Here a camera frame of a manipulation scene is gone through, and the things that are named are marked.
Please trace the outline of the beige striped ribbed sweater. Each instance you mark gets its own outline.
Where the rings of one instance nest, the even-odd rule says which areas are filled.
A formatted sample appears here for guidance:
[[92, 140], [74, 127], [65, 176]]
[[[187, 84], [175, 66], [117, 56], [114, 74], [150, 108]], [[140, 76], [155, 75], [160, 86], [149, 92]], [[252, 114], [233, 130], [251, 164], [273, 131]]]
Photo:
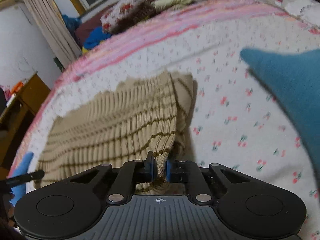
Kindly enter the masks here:
[[183, 154], [185, 129], [194, 97], [190, 73], [167, 72], [148, 78], [128, 78], [116, 90], [98, 93], [80, 108], [57, 117], [37, 168], [44, 177], [36, 189], [109, 163], [155, 159], [156, 179], [139, 183], [138, 194], [180, 193], [170, 184], [165, 165]]

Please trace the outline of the blue and yellow clothing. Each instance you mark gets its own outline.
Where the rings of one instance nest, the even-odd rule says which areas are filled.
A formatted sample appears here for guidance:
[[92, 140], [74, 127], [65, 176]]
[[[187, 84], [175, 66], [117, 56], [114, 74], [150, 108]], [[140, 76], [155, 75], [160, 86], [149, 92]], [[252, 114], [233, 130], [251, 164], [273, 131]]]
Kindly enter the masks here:
[[105, 33], [103, 31], [102, 26], [98, 26], [94, 28], [90, 33], [89, 36], [85, 39], [84, 43], [82, 44], [82, 53], [85, 54], [104, 42], [105, 40], [112, 37], [111, 33]]

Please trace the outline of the blue knit folded garment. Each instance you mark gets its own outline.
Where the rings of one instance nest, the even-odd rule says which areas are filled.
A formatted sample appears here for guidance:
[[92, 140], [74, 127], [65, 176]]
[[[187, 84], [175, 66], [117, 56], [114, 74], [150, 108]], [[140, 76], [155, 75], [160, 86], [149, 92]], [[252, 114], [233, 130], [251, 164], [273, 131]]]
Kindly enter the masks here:
[[[14, 170], [14, 172], [12, 174], [13, 177], [25, 175], [28, 173], [28, 168], [29, 168], [29, 165], [33, 159], [33, 156], [34, 156], [33, 152], [25, 153], [25, 155], [22, 158], [21, 163]], [[11, 204], [13, 206], [15, 206], [16, 203], [18, 202], [18, 200], [21, 199], [25, 195], [26, 185], [25, 184], [18, 185], [16, 187], [12, 187], [11, 190], [12, 190], [12, 193], [14, 194], [14, 197], [11, 200]]]

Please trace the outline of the wooden desk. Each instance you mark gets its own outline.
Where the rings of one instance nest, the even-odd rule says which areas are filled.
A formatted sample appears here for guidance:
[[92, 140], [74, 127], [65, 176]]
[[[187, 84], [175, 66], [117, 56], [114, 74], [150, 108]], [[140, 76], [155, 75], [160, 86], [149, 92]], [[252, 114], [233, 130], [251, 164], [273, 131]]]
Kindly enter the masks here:
[[17, 150], [49, 93], [49, 87], [35, 73], [1, 114], [1, 178], [9, 174]]

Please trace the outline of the orange object on desk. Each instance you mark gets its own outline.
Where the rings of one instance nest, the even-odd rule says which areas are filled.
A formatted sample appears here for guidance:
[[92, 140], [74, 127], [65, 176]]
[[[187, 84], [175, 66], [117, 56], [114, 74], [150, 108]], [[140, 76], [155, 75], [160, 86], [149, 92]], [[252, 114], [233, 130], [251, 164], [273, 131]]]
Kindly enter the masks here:
[[16, 85], [14, 85], [11, 89], [11, 94], [16, 94], [20, 91], [20, 89], [24, 86], [24, 83], [22, 81], [19, 81], [18, 83], [16, 83]]

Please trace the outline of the teal fleece folded garment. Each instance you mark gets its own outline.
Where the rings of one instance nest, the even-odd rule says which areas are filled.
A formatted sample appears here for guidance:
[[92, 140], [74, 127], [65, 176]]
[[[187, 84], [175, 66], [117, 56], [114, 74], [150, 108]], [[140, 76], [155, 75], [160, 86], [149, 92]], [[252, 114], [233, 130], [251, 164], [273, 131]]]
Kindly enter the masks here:
[[319, 50], [278, 54], [244, 48], [251, 73], [276, 97], [305, 145], [319, 176]]

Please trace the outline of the blue plastic bag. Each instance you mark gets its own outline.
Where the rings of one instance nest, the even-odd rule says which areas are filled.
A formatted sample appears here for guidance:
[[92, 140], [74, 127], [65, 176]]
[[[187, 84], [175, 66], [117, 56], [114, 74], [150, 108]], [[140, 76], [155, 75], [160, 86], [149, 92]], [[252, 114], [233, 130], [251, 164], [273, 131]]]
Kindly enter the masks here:
[[64, 14], [62, 14], [62, 19], [63, 19], [68, 31], [70, 32], [70, 34], [72, 36], [74, 36], [76, 29], [78, 29], [80, 27], [80, 25], [82, 24], [81, 19], [78, 17], [77, 18], [69, 17]]

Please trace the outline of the maroon bench cushion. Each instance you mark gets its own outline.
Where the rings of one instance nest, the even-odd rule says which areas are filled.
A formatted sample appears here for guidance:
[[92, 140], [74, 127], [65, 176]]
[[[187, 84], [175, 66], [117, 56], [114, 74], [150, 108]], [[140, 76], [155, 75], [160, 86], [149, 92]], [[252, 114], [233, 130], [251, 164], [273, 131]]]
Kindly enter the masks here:
[[75, 31], [75, 40], [78, 45], [86, 45], [102, 40], [103, 35], [118, 34], [131, 26], [153, 17], [157, 14], [157, 3], [161, 0], [107, 0], [98, 7], [98, 12], [89, 12], [81, 18], [81, 24]]

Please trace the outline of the red floral pillow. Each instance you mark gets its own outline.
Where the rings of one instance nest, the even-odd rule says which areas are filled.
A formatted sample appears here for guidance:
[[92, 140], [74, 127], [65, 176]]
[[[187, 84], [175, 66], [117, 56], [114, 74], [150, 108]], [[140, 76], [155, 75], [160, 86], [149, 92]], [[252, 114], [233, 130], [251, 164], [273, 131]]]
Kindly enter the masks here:
[[120, 0], [103, 13], [100, 21], [105, 33], [117, 34], [155, 14], [148, 0]]

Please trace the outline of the beige left curtain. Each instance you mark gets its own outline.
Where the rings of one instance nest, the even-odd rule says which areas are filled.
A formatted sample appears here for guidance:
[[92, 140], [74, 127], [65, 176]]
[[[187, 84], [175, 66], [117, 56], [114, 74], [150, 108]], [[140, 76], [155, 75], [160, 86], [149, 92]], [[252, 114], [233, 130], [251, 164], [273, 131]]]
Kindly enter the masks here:
[[74, 62], [81, 50], [67, 29], [54, 0], [23, 0], [55, 56], [64, 68]]

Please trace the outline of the pale green pillow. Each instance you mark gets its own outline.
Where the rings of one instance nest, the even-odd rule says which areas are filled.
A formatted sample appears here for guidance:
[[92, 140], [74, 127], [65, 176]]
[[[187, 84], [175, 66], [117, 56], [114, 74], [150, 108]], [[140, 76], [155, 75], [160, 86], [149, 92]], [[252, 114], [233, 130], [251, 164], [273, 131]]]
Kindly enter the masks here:
[[155, 0], [152, 2], [152, 5], [157, 12], [163, 12], [168, 9], [182, 9], [192, 3], [193, 0]]

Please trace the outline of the white floral pillowcase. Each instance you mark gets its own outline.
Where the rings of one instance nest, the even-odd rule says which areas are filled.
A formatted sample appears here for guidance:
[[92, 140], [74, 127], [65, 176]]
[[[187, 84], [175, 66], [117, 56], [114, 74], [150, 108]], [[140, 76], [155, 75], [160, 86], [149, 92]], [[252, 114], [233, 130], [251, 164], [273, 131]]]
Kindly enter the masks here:
[[315, 0], [255, 0], [284, 10], [290, 16], [319, 29], [319, 2]]

